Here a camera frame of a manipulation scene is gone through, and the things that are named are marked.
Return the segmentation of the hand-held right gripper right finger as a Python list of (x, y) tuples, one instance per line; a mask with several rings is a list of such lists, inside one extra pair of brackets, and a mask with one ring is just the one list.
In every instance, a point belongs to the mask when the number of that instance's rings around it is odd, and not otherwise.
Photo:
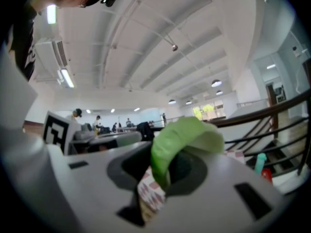
[(190, 174), (167, 190), (153, 233), (264, 233), (289, 204), (270, 182), (222, 154), (188, 149)]

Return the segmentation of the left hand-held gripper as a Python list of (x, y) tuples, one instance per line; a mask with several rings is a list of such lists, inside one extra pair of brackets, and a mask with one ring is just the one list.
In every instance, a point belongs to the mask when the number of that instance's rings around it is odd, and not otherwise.
[(81, 125), (48, 111), (44, 123), (43, 139), (47, 144), (57, 145), (64, 155), (69, 154), (69, 144)]

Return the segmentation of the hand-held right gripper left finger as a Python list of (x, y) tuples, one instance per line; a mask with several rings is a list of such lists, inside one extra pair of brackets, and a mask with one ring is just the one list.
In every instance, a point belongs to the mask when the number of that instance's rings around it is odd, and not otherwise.
[(58, 186), (78, 221), (81, 233), (147, 233), (149, 230), (119, 216), (136, 201), (138, 181), (122, 168), (133, 156), (145, 156), (150, 143), (91, 154), (64, 156), (56, 145), (47, 145)]

